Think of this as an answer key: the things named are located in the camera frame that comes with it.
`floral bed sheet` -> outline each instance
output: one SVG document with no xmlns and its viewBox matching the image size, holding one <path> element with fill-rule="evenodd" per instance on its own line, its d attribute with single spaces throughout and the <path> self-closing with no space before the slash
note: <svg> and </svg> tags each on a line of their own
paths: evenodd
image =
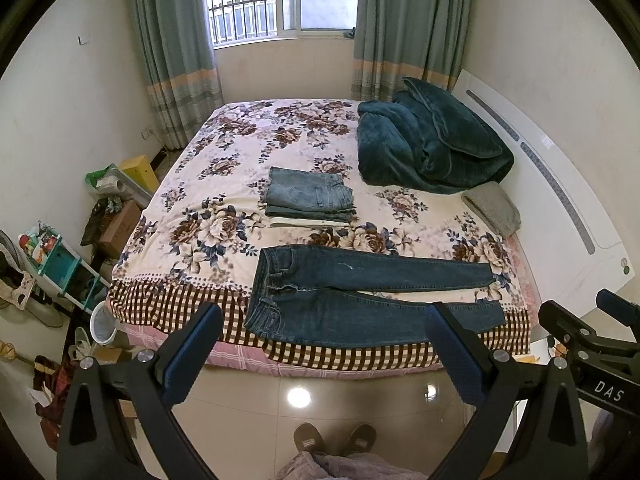
<svg viewBox="0 0 640 480">
<path fill-rule="evenodd" d="M 428 343 L 329 349 L 263 340 L 244 330 L 260 248 L 307 243 L 488 262 L 495 282 L 487 288 L 383 295 L 500 300 L 507 323 L 482 334 L 483 340 L 514 354 L 529 351 L 535 292 L 517 243 L 492 234 L 458 194 L 365 184 L 357 169 L 357 104 L 268 100 L 225 105 L 213 113 L 162 181 L 114 268 L 110 308 L 129 325 L 133 340 L 157 347 L 209 300 L 225 315 L 224 344 L 214 348 L 212 364 L 272 374 L 371 377 L 438 363 Z M 353 189 L 357 216 L 350 227 L 270 227 L 262 199 L 271 166 L 341 174 Z"/>
</svg>

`screw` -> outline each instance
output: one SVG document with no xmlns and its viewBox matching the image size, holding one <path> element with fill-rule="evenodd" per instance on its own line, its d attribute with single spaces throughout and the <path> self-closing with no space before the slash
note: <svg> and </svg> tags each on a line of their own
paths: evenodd
<svg viewBox="0 0 640 480">
<path fill-rule="evenodd" d="M 156 353 L 151 348 L 145 348 L 138 352 L 137 358 L 141 363 L 148 363 L 155 357 Z"/>
<path fill-rule="evenodd" d="M 82 359 L 82 361 L 80 361 L 80 367 L 82 368 L 82 370 L 88 370 L 93 365 L 94 365 L 93 357 L 85 357 L 84 359 Z"/>
<path fill-rule="evenodd" d="M 554 364 L 556 365 L 556 368 L 563 370 L 566 368 L 566 359 L 563 357 L 554 357 Z"/>
<path fill-rule="evenodd" d="M 501 363 L 505 363 L 509 360 L 510 355 L 508 352 L 505 352 L 504 350 L 496 350 L 494 352 L 494 359 L 496 361 L 500 361 Z"/>
</svg>

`gray curtain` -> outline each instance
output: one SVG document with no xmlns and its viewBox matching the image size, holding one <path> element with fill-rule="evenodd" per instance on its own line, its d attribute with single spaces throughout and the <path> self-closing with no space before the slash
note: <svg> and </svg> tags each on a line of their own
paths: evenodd
<svg viewBox="0 0 640 480">
<path fill-rule="evenodd" d="M 130 0 L 130 6 L 164 143 L 184 148 L 224 104 L 206 0 Z"/>
<path fill-rule="evenodd" d="M 402 77 L 451 90 L 471 0 L 358 0 L 351 96 L 390 100 Z"/>
</svg>

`yellow box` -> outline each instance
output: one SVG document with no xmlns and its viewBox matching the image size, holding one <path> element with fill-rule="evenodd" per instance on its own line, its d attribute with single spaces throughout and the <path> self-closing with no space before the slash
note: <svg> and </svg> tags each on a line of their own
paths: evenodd
<svg viewBox="0 0 640 480">
<path fill-rule="evenodd" d="M 120 164 L 120 169 L 151 193 L 155 193 L 160 186 L 146 155 L 135 156 L 123 161 Z"/>
</svg>

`white headboard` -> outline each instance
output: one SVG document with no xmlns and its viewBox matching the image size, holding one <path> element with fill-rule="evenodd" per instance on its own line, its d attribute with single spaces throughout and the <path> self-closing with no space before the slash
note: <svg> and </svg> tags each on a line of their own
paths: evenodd
<svg viewBox="0 0 640 480">
<path fill-rule="evenodd" d="M 601 288 L 615 292 L 635 275 L 602 204 L 553 141 L 498 92 L 463 70 L 453 95 L 515 156 L 500 184 L 520 210 L 518 240 L 540 298 L 583 316 Z"/>
</svg>

